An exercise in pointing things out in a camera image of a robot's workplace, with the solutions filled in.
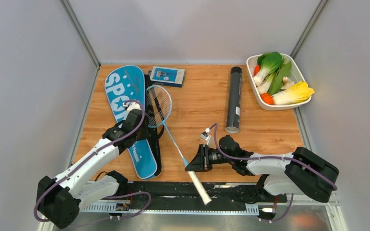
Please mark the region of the blue racket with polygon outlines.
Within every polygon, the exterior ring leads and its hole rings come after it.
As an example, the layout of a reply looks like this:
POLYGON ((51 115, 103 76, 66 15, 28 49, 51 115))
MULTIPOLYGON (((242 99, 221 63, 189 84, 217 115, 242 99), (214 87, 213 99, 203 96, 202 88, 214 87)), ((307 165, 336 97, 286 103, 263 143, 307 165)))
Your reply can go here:
MULTIPOLYGON (((170 132, 166 122, 172 112, 173 101, 171 95, 168 91, 160 85, 152 85, 146 89, 146 103, 150 106, 152 111, 148 113, 148 126, 150 128, 164 127, 165 131, 172 140, 178 154, 180 155, 184 166, 188 165, 188 161, 181 152, 176 140, 174 139, 172 133, 170 132)), ((199 196, 201 197, 203 204, 208 205, 211 202, 211 198, 202 185, 201 181, 198 179, 194 171, 189 171, 190 176, 199 196)))

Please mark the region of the blue racket bag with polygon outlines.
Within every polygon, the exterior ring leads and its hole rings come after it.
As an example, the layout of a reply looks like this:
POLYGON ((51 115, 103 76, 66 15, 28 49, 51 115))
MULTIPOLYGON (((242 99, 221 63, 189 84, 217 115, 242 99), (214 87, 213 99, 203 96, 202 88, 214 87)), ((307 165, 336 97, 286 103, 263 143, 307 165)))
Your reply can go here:
MULTIPOLYGON (((119 67, 106 77, 106 98, 116 122, 127 117, 125 101, 137 100, 146 105, 145 90, 149 85, 149 76, 135 65, 119 67)), ((147 139, 137 141, 128 149, 136 175, 142 180, 155 178, 162 171, 159 138, 156 128, 148 128, 147 139)))

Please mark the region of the black shuttlecock tube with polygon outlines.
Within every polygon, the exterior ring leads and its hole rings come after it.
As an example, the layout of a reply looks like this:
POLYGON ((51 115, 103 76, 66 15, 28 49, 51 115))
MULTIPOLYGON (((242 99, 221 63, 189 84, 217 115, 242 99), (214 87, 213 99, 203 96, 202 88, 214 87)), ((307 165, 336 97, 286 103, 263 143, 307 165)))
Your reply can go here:
POLYGON ((228 111, 225 131, 238 133, 240 124, 240 98, 241 98, 242 69, 234 66, 230 69, 228 111))

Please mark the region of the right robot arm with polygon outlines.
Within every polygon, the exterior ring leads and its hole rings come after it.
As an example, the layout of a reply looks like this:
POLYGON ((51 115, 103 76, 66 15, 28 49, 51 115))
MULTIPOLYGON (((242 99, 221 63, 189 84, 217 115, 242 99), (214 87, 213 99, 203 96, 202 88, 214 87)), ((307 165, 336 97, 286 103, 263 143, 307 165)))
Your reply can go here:
POLYGON ((208 172, 213 165, 224 163, 242 176, 260 177, 255 193, 261 201, 292 193, 326 203, 338 189, 338 168, 305 147, 286 154, 259 154, 242 149, 229 135, 220 138, 217 148, 199 145, 185 170, 208 172))

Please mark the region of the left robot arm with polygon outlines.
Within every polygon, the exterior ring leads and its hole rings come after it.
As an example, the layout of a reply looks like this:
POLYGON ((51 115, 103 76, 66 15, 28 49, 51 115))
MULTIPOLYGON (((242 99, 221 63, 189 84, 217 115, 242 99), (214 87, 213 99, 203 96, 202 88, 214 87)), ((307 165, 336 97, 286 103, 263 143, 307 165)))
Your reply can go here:
POLYGON ((140 106, 129 106, 125 120, 108 128, 96 145, 78 162, 54 178, 38 182, 33 215, 40 222, 52 222, 64 229, 90 204, 114 196, 123 199, 128 193, 127 179, 116 171, 89 183, 91 177, 137 141, 147 136, 146 115, 140 106))

